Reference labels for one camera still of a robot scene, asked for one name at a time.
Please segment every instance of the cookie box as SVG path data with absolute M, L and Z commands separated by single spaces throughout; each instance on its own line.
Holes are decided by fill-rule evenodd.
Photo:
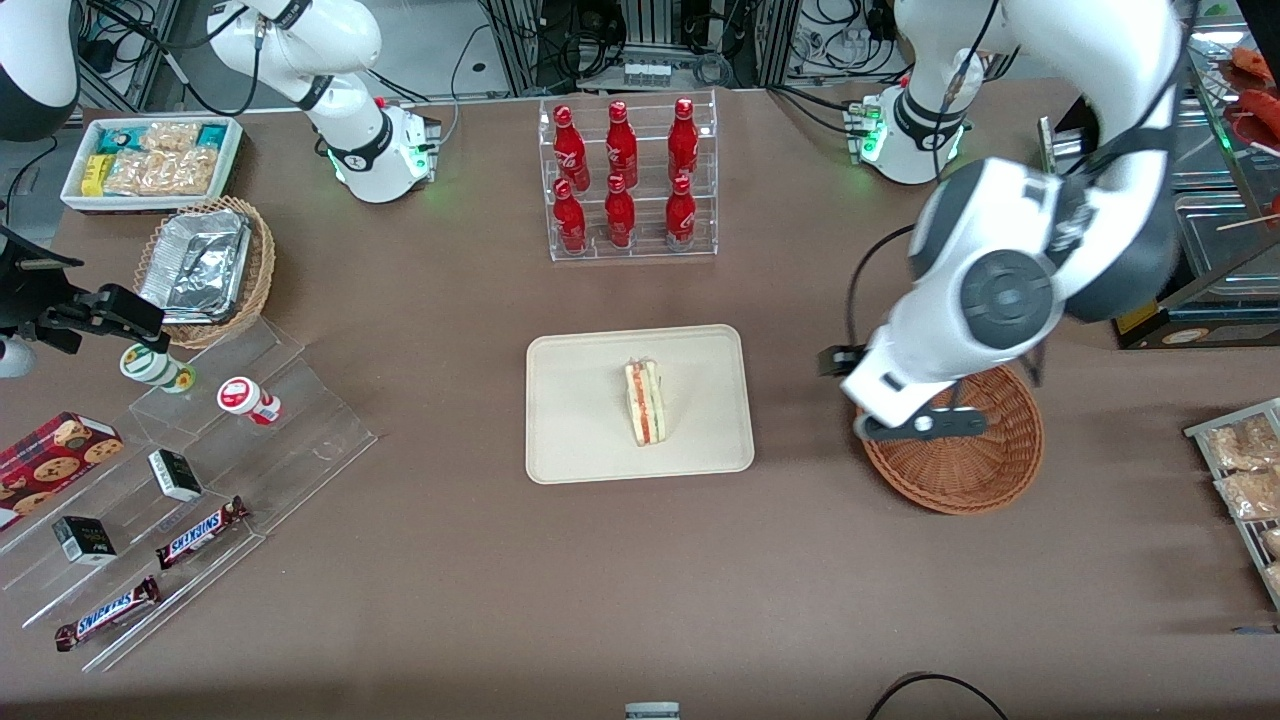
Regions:
M 223 136 L 223 142 L 218 151 L 218 163 L 214 165 L 214 178 L 209 183 L 209 191 L 204 195 L 164 195 L 150 197 L 95 197 L 83 195 L 81 181 L 84 179 L 84 169 L 90 163 L 90 158 L 97 152 L 102 133 L 146 126 L 154 120 L 227 127 L 227 133 Z M 154 118 L 93 120 L 84 127 L 84 137 L 81 138 L 79 150 L 76 151 L 76 160 L 72 163 L 72 169 L 67 173 L 67 181 L 63 183 L 61 200 L 68 208 L 79 210 L 86 215 L 164 213 L 200 202 L 211 202 L 223 196 L 223 191 L 230 181 L 236 152 L 239 150 L 242 136 L 241 124 L 234 119 L 215 118 L 211 115 L 163 115 Z
M 124 442 L 110 425 L 59 413 L 13 447 L 0 451 L 0 530 L 123 448 Z

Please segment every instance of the acrylic display rack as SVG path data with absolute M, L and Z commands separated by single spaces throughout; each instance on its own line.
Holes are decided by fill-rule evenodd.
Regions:
M 698 204 L 694 215 L 694 238 L 685 251 L 667 247 L 667 199 L 671 197 L 671 178 L 667 174 L 667 135 L 675 119 L 676 100 L 694 101 L 694 124 L 698 126 L 698 169 L 690 178 L 690 192 Z M 608 196 L 609 161 L 604 138 L 609 132 L 608 105 L 598 97 L 556 97 L 543 100 L 539 106 L 538 150 L 543 169 L 543 202 L 547 206 L 547 236 L 552 260 L 625 260 L 630 258 L 690 258 L 714 255 L 718 249 L 718 195 L 717 178 L 718 118 L 713 92 L 655 92 L 625 96 L 627 115 L 636 132 L 640 155 L 640 182 L 631 188 L 636 206 L 635 242 L 620 250 L 609 242 L 604 199 Z M 556 123 L 552 110 L 568 105 L 573 110 L 573 124 L 586 143 L 586 165 L 591 172 L 591 186 L 577 193 L 586 214 L 586 252 L 571 255 L 564 251 L 556 229 L 552 206 L 556 196 L 552 183 L 559 177 L 556 164 Z
M 46 635 L 155 575 L 164 598 L 67 653 L 84 671 L 108 670 L 164 625 L 375 441 L 360 418 L 307 366 L 302 346 L 259 319 L 191 360 L 196 386 L 183 395 L 151 389 L 111 424 L 125 448 L 97 474 L 46 502 L 0 536 L 4 602 L 23 628 Z M 282 418 L 256 425 L 219 410 L 223 380 L 246 375 L 280 398 Z M 160 493 L 147 455 L 180 452 L 204 486 L 196 502 Z M 195 555 L 160 571 L 164 547 L 239 495 L 252 512 Z M 116 557 L 102 566 L 68 562 L 54 538 L 63 515 L 102 521 Z

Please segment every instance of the red cookie box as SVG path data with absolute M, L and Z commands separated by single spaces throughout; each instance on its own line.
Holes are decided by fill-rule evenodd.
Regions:
M 40 429 L 0 451 L 0 530 L 124 448 L 115 428 L 59 413 Z

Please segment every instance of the white robotic arm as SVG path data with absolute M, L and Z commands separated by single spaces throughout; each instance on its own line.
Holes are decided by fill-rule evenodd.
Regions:
M 963 111 L 951 115 L 950 106 L 972 100 L 963 88 L 948 104 L 948 86 L 938 78 L 955 74 L 973 41 L 956 28 L 973 23 L 918 12 L 923 5 L 900 0 L 899 20 L 914 44 L 923 37 L 931 56 L 947 60 L 946 72 L 922 69 L 922 55 L 893 111 L 886 106 L 877 167 L 891 178 L 925 167 L 932 177 L 931 154 L 947 154 L 957 135 L 931 142 L 933 113 L 946 109 L 945 123 L 957 128 Z M 988 3 L 960 5 L 972 17 Z M 872 418 L 859 427 L 864 436 L 869 427 L 873 434 L 908 423 L 932 429 L 919 418 L 938 392 L 1025 354 L 1064 313 L 1096 322 L 1149 301 L 1178 259 L 1167 188 L 1176 83 L 1169 81 L 1181 33 L 1169 1 L 1001 0 L 987 37 L 1001 49 L 1021 44 L 1089 99 L 1102 131 L 1097 172 L 1057 177 L 988 159 L 960 168 L 934 191 L 909 251 L 915 286 L 841 383 Z M 980 72 L 974 78 L 970 67 L 969 76 L 977 87 Z M 928 100 L 915 95 L 920 87 L 932 94 Z M 925 142 L 918 145 L 919 137 Z
M 388 202 L 431 177 L 433 146 L 422 118 L 380 108 L 355 74 L 372 68 L 381 53 L 381 33 L 367 8 L 355 0 L 230 1 L 214 6 L 209 31 L 244 5 L 256 12 L 218 33 L 214 51 L 307 113 L 352 195 Z

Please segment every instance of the sandwich slice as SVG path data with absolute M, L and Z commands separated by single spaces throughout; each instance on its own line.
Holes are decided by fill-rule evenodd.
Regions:
M 631 406 L 631 429 L 636 445 L 654 445 L 667 439 L 667 418 L 662 406 L 662 379 L 653 360 L 632 360 L 625 369 L 627 400 Z

